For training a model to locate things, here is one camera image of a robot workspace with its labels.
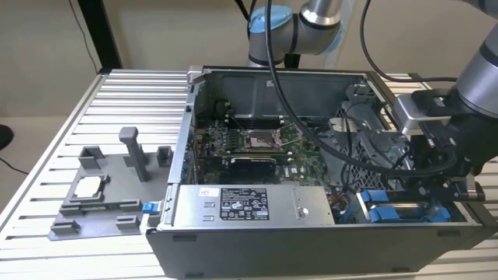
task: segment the warning label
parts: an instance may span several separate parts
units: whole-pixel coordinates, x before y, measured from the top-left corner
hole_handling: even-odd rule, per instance
[[[270,207],[264,188],[222,188],[219,217],[228,221],[267,221]]]

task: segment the black bracket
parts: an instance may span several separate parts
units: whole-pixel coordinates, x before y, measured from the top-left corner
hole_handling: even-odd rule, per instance
[[[453,182],[446,188],[441,186],[427,188],[427,196],[439,201],[485,201],[486,194],[478,182],[475,182],[475,190],[469,191],[467,187],[461,182]]]
[[[103,0],[78,0],[103,68],[123,68]]]
[[[445,104],[443,98],[449,96],[446,89],[418,90],[411,94],[411,100],[419,112],[427,117],[466,116],[467,111]]]

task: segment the motherboard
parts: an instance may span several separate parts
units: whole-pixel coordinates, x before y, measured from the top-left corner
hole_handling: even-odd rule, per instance
[[[199,184],[329,186],[321,150],[287,120],[230,117],[196,129]]]

